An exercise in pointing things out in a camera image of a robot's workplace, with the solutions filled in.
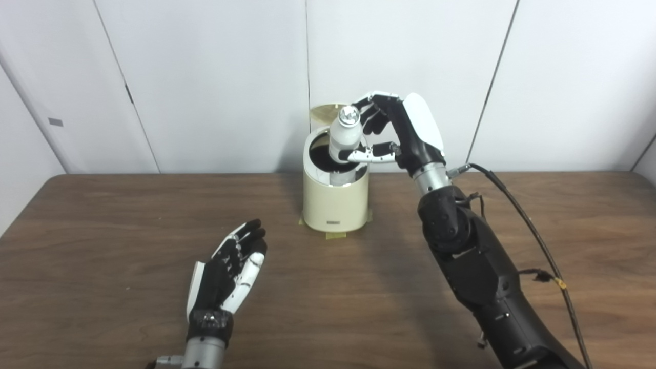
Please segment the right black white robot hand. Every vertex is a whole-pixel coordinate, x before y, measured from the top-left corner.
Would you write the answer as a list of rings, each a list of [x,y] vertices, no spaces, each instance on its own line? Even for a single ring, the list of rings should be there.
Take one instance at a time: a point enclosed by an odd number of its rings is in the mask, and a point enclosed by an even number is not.
[[[420,95],[373,91],[351,105],[359,112],[363,135],[379,135],[391,125],[396,142],[374,144],[351,152],[342,150],[341,159],[349,162],[396,162],[410,177],[432,163],[446,164],[444,145],[433,114]]]

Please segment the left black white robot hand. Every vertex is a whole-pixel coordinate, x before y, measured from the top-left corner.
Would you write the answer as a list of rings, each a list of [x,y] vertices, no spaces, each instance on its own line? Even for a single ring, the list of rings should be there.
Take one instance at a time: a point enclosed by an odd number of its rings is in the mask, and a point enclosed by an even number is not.
[[[229,233],[211,257],[194,265],[187,301],[187,341],[216,338],[228,345],[234,315],[264,265],[267,243],[260,219]]]

